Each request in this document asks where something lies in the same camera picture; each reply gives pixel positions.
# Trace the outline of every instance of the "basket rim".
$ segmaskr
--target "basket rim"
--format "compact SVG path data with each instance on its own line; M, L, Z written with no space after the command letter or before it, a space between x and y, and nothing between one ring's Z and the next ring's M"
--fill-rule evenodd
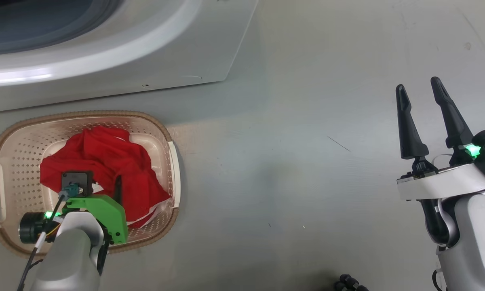
M4 145L5 141L17 130L22 129L24 127L29 127L32 125L36 124L41 124L41 123L46 123L50 121L61 121L61 120L68 120L68 119L75 119L75 118L93 118L93 117L136 117L136 118L143 118L147 121L150 121L154 123L160 129L160 131L163 133L163 136L165 137L165 140L167 142L172 142L171 135L169 134L169 131L167 128L156 118L153 116L150 116L149 114L145 114L144 112L139 112L139 111L128 111L128 110L92 110L92 111L77 111L77 112L67 112L63 114L52 114L48 116L41 116L37 118L30 118L27 120L19 121L10 127L8 127L1 135L0 135L0 151L2 150L2 146ZM167 222L167 225L161 230L161 232L158 232L157 234L154 234L150 236L149 238L136 241L133 243L125 243L123 245L112 245L109 248L110 253L120 253L120 252L125 252L129 250L134 250L139 247L144 247L146 245L150 245L159 239L161 239L163 236L165 236L169 230L171 230L172 226L174 225L174 222L176 221L176 218L178 216L178 208L174 207L171 209L171 217L169 221ZM0 227L0 243L2 245L10 250L12 253L15 253L17 256L21 256L24 258L28 258L30 256L30 253L32 251L25 250L24 248L16 245L11 241L11 239L8 237L7 233L5 230ZM46 253L39 253L36 255L36 258L43 258L46 255Z

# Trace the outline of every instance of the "beige plastic basket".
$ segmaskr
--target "beige plastic basket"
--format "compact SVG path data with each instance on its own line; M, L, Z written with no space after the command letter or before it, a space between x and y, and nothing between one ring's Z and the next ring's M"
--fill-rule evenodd
M21 121L0 135L0 242L10 251L28 257L34 245L21 243L18 226L26 212L52 211L57 194L39 183L44 157L61 149L66 140L98 125L130 132L132 142L151 157L158 181L171 199L148 225L130 229L128 242L110 247L112 253L154 243L173 226L180 202L180 171L176 147L167 129L155 118L133 111L84 111ZM38 257L46 254L45 243Z

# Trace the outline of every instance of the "green light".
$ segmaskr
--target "green light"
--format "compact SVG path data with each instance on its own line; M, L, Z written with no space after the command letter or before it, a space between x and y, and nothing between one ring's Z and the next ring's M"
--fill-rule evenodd
M477 157L477 156L479 156L479 149L481 149L481 147L477 147L473 144L470 144L470 145L466 146L466 149L468 149L471 156Z
M61 215L61 213L56 212L56 217L58 217L58 216L60 216L60 215ZM45 217L46 217L47 219L49 219L51 216L52 216L52 211L47 211L47 212L45 212Z

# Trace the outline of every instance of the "gray table surface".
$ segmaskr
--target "gray table surface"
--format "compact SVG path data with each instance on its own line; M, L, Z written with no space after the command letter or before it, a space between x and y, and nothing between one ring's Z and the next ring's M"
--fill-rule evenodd
M0 133L94 109L170 130L179 217L157 243L108 256L102 291L317 290L345 272L372 291L433 290L422 210L396 191L411 163L394 89L406 86L430 157L449 152L434 75L485 129L485 0L261 0L226 81L1 112ZM24 265L0 244L0 290Z

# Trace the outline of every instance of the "red garment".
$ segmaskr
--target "red garment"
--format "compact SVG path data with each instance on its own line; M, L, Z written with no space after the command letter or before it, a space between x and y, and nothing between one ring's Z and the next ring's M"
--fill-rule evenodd
M104 188L97 194L110 197L115 179L121 175L122 206L130 227L143 226L156 211L155 206L169 198L158 183L147 151L130 142L129 133L123 129L94 127L69 138L62 149L41 162L40 182L59 192L61 174L67 171L92 171L93 180Z

